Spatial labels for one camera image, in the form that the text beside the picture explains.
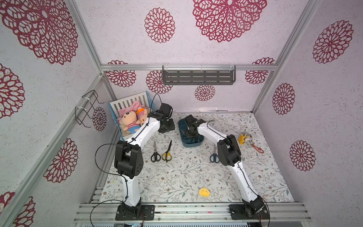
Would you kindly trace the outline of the teal storage box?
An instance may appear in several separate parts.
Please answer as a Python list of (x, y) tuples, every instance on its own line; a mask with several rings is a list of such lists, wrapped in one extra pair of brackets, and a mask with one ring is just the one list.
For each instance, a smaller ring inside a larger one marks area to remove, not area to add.
[(186, 133), (188, 131), (188, 126), (184, 119), (179, 120), (178, 126), (179, 126), (181, 141), (182, 141), (182, 144), (184, 147), (186, 147), (186, 148), (197, 147), (197, 146), (200, 146), (202, 144), (202, 142), (204, 141), (205, 137), (202, 135), (199, 135), (199, 136), (196, 136), (193, 138), (186, 137)]

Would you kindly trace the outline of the blue handled scissors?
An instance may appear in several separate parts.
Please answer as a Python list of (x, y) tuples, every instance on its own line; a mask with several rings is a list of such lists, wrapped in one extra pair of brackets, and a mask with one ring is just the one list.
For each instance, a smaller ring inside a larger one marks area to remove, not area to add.
[(209, 160), (210, 160), (211, 163), (219, 163), (220, 162), (218, 154), (217, 154), (217, 146), (216, 145), (213, 146), (213, 153), (210, 155)]

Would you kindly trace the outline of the yellow black handled scissors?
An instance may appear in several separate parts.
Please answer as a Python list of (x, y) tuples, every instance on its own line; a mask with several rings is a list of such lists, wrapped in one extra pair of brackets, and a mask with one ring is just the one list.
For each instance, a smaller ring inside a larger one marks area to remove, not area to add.
[(170, 154), (170, 150), (171, 150), (171, 146), (172, 146), (172, 141), (170, 141), (168, 149), (165, 153), (162, 154), (162, 160), (168, 162), (172, 160), (172, 155)]

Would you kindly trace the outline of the large black scissors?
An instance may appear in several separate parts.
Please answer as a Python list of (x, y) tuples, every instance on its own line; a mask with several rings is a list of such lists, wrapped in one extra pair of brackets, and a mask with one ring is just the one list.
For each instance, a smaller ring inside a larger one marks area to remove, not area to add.
[(161, 160), (161, 155), (157, 152), (157, 143), (156, 142), (154, 142), (153, 148), (154, 148), (154, 153), (151, 156), (151, 161), (153, 163), (159, 162)]

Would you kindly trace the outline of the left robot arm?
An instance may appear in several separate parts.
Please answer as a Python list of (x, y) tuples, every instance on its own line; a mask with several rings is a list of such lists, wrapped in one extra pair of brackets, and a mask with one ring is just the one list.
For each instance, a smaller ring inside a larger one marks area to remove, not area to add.
[(171, 118), (173, 108), (162, 103), (160, 108), (148, 115), (146, 122), (131, 138), (119, 141), (116, 145), (114, 168), (122, 177), (125, 204), (136, 207), (141, 202), (138, 175), (141, 173), (144, 160), (142, 149), (156, 132), (168, 132), (175, 129)]

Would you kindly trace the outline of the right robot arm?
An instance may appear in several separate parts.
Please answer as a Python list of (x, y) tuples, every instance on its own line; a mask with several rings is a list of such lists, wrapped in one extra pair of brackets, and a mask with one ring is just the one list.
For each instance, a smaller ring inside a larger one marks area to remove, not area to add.
[(187, 138), (202, 135), (216, 145), (219, 162), (228, 167), (242, 195), (245, 214), (250, 216), (257, 214), (265, 208), (263, 198), (258, 195), (247, 176), (242, 162), (242, 154), (234, 135), (226, 135), (212, 127), (203, 119), (196, 119), (192, 115), (184, 118), (188, 130)]

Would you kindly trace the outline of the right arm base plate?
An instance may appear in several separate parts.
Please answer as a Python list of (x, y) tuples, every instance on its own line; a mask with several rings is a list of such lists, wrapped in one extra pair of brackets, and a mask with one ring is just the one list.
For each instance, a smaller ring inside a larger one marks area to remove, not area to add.
[(261, 209), (254, 211), (251, 206), (243, 204), (229, 205), (232, 220), (269, 220), (270, 214), (265, 205)]

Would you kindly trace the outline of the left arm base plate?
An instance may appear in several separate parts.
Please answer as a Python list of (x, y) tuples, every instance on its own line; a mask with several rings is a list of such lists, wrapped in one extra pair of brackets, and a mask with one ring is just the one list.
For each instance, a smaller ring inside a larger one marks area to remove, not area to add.
[(118, 206), (115, 220), (116, 221), (129, 221), (129, 220), (153, 220), (155, 215), (155, 205), (141, 205), (130, 207), (125, 203)]

